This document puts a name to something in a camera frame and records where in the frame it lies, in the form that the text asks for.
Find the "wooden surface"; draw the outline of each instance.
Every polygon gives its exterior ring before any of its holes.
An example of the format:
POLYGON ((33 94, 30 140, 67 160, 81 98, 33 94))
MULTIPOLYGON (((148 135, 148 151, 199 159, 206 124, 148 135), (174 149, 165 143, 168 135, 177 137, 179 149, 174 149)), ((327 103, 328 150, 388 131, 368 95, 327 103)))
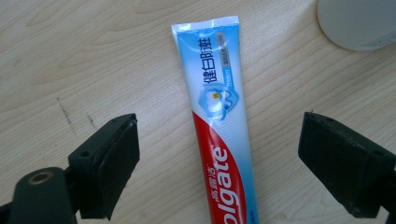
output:
MULTIPOLYGON (((353 218, 297 155, 303 113, 396 152, 396 45, 335 46, 315 0, 0 2, 0 204, 24 175, 67 167, 109 119, 136 113, 141 161, 109 223, 209 223, 190 102, 171 24, 238 15, 261 223, 353 218)), ((107 223, 82 220, 79 223, 107 223)))

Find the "red label area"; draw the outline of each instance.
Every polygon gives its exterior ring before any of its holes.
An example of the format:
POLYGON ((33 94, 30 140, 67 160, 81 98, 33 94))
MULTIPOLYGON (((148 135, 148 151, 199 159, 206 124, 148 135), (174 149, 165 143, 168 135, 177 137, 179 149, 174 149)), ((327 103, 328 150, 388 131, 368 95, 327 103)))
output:
POLYGON ((212 223, 245 224, 245 192, 233 154, 215 130, 195 113, 192 115, 201 152, 212 223))

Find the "white cup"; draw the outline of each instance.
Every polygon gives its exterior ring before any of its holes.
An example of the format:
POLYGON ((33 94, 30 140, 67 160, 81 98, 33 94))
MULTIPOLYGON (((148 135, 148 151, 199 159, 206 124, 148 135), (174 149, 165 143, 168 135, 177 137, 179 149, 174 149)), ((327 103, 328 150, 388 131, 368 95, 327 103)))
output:
POLYGON ((318 0, 318 20, 325 35, 345 49, 396 42, 396 0, 318 0))

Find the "toothpaste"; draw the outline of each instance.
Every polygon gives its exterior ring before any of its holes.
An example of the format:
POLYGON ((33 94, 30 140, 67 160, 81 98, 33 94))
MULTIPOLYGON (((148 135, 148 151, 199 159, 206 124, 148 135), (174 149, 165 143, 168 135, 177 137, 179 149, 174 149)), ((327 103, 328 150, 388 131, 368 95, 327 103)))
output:
POLYGON ((212 223, 259 223, 239 62, 239 20, 172 26, 191 99, 212 223))

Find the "tube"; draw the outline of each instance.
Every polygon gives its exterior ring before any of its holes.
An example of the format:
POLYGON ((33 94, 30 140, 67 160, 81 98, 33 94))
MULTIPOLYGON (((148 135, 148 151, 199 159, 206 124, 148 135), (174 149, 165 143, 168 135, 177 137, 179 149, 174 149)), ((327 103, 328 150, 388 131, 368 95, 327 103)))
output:
POLYGON ((176 24, 212 223, 259 223, 239 61, 239 20, 176 24))

